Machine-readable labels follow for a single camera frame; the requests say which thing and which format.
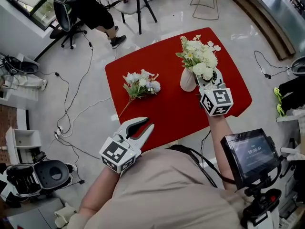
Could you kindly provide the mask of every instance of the white flower bouquet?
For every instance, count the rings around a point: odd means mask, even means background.
[[[127,73],[127,76],[123,76],[126,83],[123,85],[124,89],[128,92],[129,102],[123,109],[119,117],[122,115],[127,106],[136,98],[145,97],[148,94],[157,94],[161,90],[160,83],[156,81],[156,76],[145,70],[141,70],[141,73]]]
[[[176,55],[183,59],[182,63],[184,63],[185,68],[208,82],[212,80],[218,64],[214,52],[220,51],[221,47],[214,45],[211,41],[204,45],[200,41],[200,37],[201,35],[196,35],[192,41],[189,41],[185,36],[182,36],[182,52],[177,52]]]

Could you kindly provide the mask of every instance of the gray chair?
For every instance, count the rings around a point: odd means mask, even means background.
[[[151,7],[149,6],[149,3],[147,0],[128,0],[127,3],[120,2],[117,6],[115,6],[115,9],[122,14],[122,20],[123,23],[125,23],[124,14],[138,14],[138,21],[139,21],[139,34],[142,34],[141,29],[141,9],[147,7],[149,12],[152,14],[152,17],[154,21],[157,23],[157,19],[155,15],[153,14],[153,11]]]

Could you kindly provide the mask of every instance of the table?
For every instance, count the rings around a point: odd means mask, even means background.
[[[136,99],[126,108],[120,123],[136,117],[148,117],[155,124],[154,130],[142,148],[142,152],[178,140],[209,126],[204,109],[200,107],[198,89],[185,92],[180,87],[183,71],[181,58],[175,53],[181,52],[182,35],[189,40],[201,34],[201,41],[212,41],[221,50],[216,53],[217,68],[221,71],[226,86],[231,89],[234,105],[226,116],[239,116],[252,102],[248,89],[230,55],[210,28],[190,31],[169,39],[154,43],[106,65],[106,75],[118,115],[128,103],[129,96],[123,88],[123,75],[127,72],[139,73],[145,69],[157,74],[161,91],[157,95]]]

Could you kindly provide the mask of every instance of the floor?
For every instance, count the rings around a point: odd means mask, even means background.
[[[288,0],[262,0],[271,15],[286,30],[297,55],[305,53],[305,20]]]
[[[151,1],[150,5],[158,23],[154,23],[146,8],[143,9],[142,35],[139,35],[138,32],[136,15],[125,16],[126,24],[123,24],[120,13],[112,9],[111,14],[116,25],[120,27],[118,34],[127,36],[127,41],[117,50],[110,47],[110,42],[102,32],[88,31],[87,37],[94,46],[94,54],[90,71],[84,78],[78,96],[69,111],[71,120],[87,106],[110,97],[104,67],[115,58],[183,32],[211,27],[235,62],[253,99],[249,108],[239,117],[227,118],[230,127],[235,133],[263,128],[266,134],[272,137],[279,150],[288,142],[293,132],[292,126],[295,126],[295,123],[278,124],[275,121],[278,114],[275,109],[277,101],[273,94],[273,88],[287,81],[289,77],[286,73],[282,73],[271,80],[265,78],[255,61],[254,50],[263,52],[273,65],[286,66],[290,62],[277,61],[264,36],[232,0],[218,0],[219,20],[217,21],[193,18],[194,6],[190,6],[190,2],[191,0]],[[201,13],[209,11],[208,8],[207,10],[205,10],[206,8],[199,9],[202,9],[199,10]],[[57,43],[39,61],[44,73],[58,72],[63,79],[70,83],[68,104],[76,93],[78,83],[87,71],[91,58],[88,42],[82,35],[76,38],[75,43],[74,50],[70,50],[69,47],[63,49],[60,47],[60,43]],[[264,72],[269,74],[278,72],[277,69],[268,66],[261,57],[258,57],[258,60]],[[42,77],[48,79],[48,86],[39,96],[37,109],[30,111],[30,126],[32,129],[40,130],[42,149],[47,153],[48,158],[73,163],[77,160],[77,156],[71,147],[63,146],[57,141],[51,143],[54,139],[53,132],[57,129],[57,120],[64,114],[64,99],[68,86],[54,74],[42,75]],[[67,130],[67,119],[61,121],[60,125],[63,126],[64,130]],[[107,100],[81,114],[74,123],[73,135],[66,140],[78,148],[98,156],[106,138],[112,136],[118,127],[118,117],[113,103],[111,100]],[[209,128],[206,128],[186,136],[180,140],[180,144],[200,150],[201,140],[208,131]],[[57,191],[62,199],[76,208],[78,208],[89,186],[103,169],[100,160],[79,151],[77,153],[80,156],[77,162],[79,174],[85,183]],[[211,137],[205,142],[203,154],[207,158],[214,157]],[[281,180],[276,183],[276,186],[284,187]]]

